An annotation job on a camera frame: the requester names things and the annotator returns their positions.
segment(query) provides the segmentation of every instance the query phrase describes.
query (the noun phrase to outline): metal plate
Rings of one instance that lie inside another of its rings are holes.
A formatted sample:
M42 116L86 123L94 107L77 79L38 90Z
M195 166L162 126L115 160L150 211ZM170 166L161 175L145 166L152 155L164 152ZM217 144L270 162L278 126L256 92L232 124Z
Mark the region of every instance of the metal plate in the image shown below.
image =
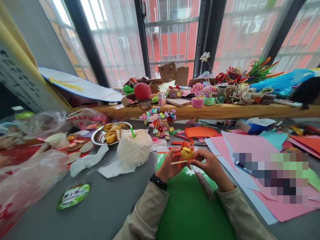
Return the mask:
M113 123L114 125L121 125L125 123L126 125L122 128L124 130L129 130L132 126L127 123L127 122L116 122L116 123ZM91 136L91 142L95 145L98 145L98 146L102 146L104 144L104 140L105 140L105 137L104 135L107 133L105 131L102 130L104 126L102 126L101 128L97 129ZM113 144L117 144L119 143L119 141L116 141L114 143L111 143L111 144L108 144L108 146L110 145L113 145Z

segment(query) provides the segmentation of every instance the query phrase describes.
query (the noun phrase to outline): straw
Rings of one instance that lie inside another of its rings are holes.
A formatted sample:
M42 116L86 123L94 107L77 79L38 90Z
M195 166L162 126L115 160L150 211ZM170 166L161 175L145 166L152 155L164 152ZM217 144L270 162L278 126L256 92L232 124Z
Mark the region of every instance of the straw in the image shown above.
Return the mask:
M130 130L131 130L131 133L132 133L133 138L135 138L136 136L135 136L134 133L133 133L133 128L130 127Z

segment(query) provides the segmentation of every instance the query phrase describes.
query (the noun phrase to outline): hand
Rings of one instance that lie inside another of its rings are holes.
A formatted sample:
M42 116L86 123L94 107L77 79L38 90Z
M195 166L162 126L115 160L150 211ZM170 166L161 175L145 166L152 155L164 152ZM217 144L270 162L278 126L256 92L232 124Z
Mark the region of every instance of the hand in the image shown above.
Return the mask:
M180 152L181 148L172 148L166 157L164 158L161 167L156 172L156 176L161 179L161 181L167 183L171 178L176 176L181 170L186 166L185 163L183 164L183 167L180 167L178 169L178 165L171 165L173 162L178 162L180 160L180 156L173 156L174 153Z
M193 153L193 158L205 158L205 163L198 162L195 159L189 161L189 164L194 165L203 170L209 178L216 182L221 192L229 192L235 187L227 175L224 173L219 160L213 154L204 149L199 149Z

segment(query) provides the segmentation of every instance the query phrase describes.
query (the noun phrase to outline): beige sleeve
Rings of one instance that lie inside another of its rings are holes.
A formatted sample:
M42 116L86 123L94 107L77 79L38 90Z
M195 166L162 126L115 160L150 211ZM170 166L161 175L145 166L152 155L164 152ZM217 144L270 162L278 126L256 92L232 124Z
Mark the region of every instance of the beige sleeve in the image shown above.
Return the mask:
M167 192L161 190L153 182L148 182L132 214L127 216L124 225L113 239L155 239L168 198Z
M275 239L259 221L239 189L225 193L217 190L217 193L238 239Z

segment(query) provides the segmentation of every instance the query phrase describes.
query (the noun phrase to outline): black wristband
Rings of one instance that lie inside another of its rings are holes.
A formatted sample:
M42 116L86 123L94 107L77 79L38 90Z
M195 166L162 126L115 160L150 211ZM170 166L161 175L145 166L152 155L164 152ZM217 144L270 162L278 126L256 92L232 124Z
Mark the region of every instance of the black wristband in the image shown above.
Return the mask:
M167 190L168 185L164 183L160 178L156 176L156 173L152 175L150 178L150 182L153 182L155 185L157 185L159 188L161 188L163 191Z

